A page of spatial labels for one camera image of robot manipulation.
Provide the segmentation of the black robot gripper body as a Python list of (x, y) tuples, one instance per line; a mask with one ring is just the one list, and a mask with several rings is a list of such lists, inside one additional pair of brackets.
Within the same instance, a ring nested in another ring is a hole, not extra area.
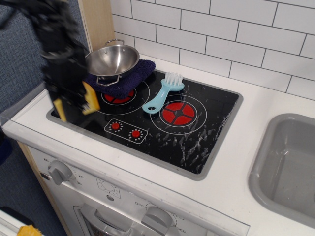
[(76, 46), (70, 52), (46, 59), (42, 68), (44, 82), (55, 84), (63, 89), (61, 97), (85, 94), (82, 84), (87, 76), (84, 48)]

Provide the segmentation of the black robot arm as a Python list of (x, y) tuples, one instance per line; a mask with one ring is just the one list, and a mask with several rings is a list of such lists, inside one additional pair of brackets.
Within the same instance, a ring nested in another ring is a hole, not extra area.
[(41, 44), (45, 87), (56, 113), (64, 122), (74, 123), (89, 109), (83, 80), (87, 76), (85, 47), (76, 40), (77, 24), (66, 0), (2, 0), (12, 10), (1, 22), (5, 28), (16, 11), (31, 22)]

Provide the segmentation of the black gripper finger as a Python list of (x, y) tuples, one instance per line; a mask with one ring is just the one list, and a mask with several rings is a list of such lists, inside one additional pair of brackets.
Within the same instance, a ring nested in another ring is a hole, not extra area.
[(84, 112), (87, 112), (89, 109), (90, 106), (84, 96), (63, 96), (63, 110), (67, 122), (75, 123), (77, 120), (81, 119)]
[(63, 89), (55, 84), (46, 83), (45, 85), (54, 107), (63, 108), (63, 102), (61, 99)]

